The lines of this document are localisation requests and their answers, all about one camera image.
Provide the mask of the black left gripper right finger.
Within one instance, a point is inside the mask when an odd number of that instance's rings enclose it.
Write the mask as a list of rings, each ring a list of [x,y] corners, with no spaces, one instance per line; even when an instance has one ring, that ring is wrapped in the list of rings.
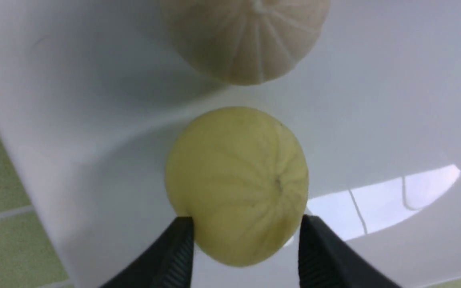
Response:
[[[299,233],[298,276],[301,288],[399,288],[320,217],[307,214]]]

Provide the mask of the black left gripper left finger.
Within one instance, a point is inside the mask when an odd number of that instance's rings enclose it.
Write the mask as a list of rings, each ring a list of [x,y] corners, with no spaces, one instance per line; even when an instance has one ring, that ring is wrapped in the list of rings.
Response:
[[[176,217],[137,259],[103,288],[190,288],[194,261],[194,223]]]

